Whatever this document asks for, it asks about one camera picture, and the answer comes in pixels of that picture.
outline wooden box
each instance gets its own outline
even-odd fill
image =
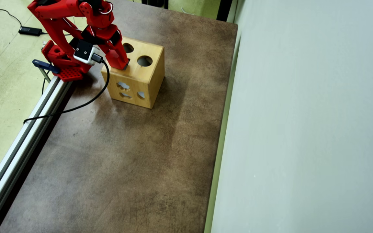
[[[110,97],[151,109],[165,76],[164,47],[127,37],[122,38],[122,44],[130,62],[124,71],[109,66]],[[106,81],[105,66],[102,76]]]

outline black cable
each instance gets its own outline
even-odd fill
[[[43,81],[43,89],[41,90],[41,95],[44,94],[44,84],[46,84],[46,78],[44,78],[44,81]]]
[[[90,103],[92,103],[93,101],[95,101],[104,91],[105,89],[107,88],[108,86],[108,83],[109,83],[109,79],[110,79],[110,72],[109,72],[109,69],[108,69],[108,66],[106,64],[106,62],[102,59],[101,61],[105,67],[106,67],[106,71],[107,71],[107,80],[106,80],[106,83],[105,83],[105,86],[103,87],[103,89],[99,92],[99,94],[97,94],[93,99],[91,99],[89,102],[85,103],[85,104],[82,104],[80,106],[77,106],[77,107],[74,107],[74,108],[71,108],[71,109],[67,109],[67,110],[64,110],[62,112],[55,112],[55,113],[52,113],[52,114],[48,114],[48,115],[44,115],[44,116],[37,116],[37,117],[32,117],[32,118],[28,118],[28,119],[25,119],[24,120],[24,124],[25,122],[27,121],[31,121],[31,120],[36,120],[36,119],[40,119],[40,118],[45,118],[45,117],[52,117],[52,116],[55,116],[55,115],[59,115],[59,114],[63,114],[63,113],[66,113],[66,112],[71,112],[71,111],[74,111],[74,110],[77,110],[79,108],[82,108],[86,105],[89,105]]]
[[[14,15],[10,14],[6,9],[0,9],[0,10],[3,10],[5,11],[6,13],[8,13],[10,16],[12,16],[13,18],[15,18],[18,22],[19,22],[19,25],[22,27],[22,23],[19,21],[19,19],[17,19]]]
[[[41,34],[47,34],[48,35],[47,32],[42,32]],[[71,34],[65,34],[65,36],[71,36]]]

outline black power adapter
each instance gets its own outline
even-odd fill
[[[43,34],[43,30],[40,28],[21,27],[19,28],[18,33],[39,37],[41,34]]]

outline table surface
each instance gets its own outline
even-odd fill
[[[237,25],[113,3],[122,35],[165,47],[154,108],[105,91],[63,114],[0,232],[203,232]],[[100,68],[66,109],[99,92]]]

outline white wall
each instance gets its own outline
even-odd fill
[[[373,232],[373,0],[237,9],[212,232]]]

